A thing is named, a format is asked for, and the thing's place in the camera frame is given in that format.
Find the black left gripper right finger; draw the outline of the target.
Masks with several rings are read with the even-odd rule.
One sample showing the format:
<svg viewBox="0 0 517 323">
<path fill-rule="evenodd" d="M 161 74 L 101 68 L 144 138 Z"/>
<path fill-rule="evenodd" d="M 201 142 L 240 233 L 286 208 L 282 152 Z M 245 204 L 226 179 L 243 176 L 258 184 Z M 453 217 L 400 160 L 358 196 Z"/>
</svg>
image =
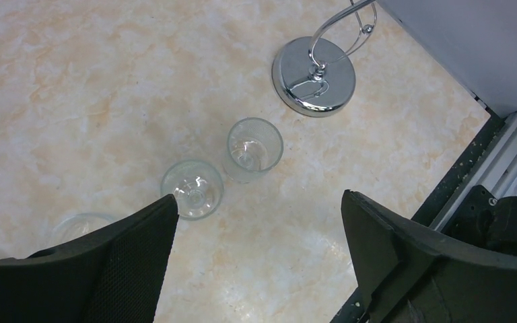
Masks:
<svg viewBox="0 0 517 323">
<path fill-rule="evenodd" d="M 517 256 L 461 242 L 347 190 L 343 227 L 371 322 L 517 322 Z"/>
</svg>

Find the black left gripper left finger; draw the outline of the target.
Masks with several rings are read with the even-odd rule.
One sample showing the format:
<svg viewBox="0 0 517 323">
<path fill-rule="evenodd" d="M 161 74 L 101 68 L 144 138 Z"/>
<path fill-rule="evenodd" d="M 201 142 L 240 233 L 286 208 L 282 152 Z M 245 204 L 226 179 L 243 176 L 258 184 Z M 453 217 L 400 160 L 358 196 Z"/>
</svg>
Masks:
<svg viewBox="0 0 517 323">
<path fill-rule="evenodd" d="M 178 220 L 168 194 L 80 238 L 0 259 L 0 322 L 153 322 Z"/>
</svg>

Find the etched wine glass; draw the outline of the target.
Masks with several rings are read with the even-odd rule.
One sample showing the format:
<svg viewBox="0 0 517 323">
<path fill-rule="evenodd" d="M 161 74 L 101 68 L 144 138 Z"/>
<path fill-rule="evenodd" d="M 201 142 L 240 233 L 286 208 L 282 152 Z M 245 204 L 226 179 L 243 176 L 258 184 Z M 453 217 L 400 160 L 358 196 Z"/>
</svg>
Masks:
<svg viewBox="0 0 517 323">
<path fill-rule="evenodd" d="M 283 155 L 283 137 L 268 120 L 248 117 L 230 129 L 223 169 L 234 181 L 249 183 L 272 170 Z"/>
<path fill-rule="evenodd" d="M 181 219 L 197 221 L 219 209 L 224 185 L 221 175 L 209 162 L 186 159 L 166 171 L 160 182 L 160 194 L 174 196 Z"/>
</svg>

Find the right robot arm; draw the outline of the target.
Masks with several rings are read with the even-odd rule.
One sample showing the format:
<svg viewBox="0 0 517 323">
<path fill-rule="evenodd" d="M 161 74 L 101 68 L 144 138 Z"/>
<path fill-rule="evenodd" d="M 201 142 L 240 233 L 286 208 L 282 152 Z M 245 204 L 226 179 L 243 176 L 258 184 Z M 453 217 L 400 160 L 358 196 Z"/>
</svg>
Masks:
<svg viewBox="0 0 517 323">
<path fill-rule="evenodd" d="M 517 256 L 517 196 L 495 198 L 474 186 L 442 230 L 470 245 Z"/>
</svg>

